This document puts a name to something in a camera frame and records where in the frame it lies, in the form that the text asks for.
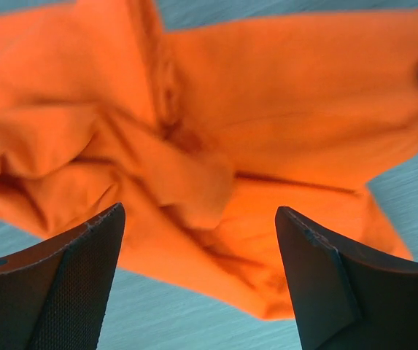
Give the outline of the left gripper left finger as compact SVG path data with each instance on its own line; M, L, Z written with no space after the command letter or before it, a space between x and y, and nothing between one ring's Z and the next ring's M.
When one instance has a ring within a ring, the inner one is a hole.
M0 349L96 349L124 226L116 203L0 257Z

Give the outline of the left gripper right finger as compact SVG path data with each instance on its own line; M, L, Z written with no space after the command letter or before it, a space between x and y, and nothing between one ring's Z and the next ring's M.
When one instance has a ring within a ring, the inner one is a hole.
M276 234L303 349L418 349L418 262L278 208Z

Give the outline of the orange t shirt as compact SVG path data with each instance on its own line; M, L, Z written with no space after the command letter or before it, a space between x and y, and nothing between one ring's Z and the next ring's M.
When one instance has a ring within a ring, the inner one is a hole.
M48 239L122 203L120 267L260 319L293 316L280 206L411 258L367 184L416 153L418 9L0 15L0 220Z

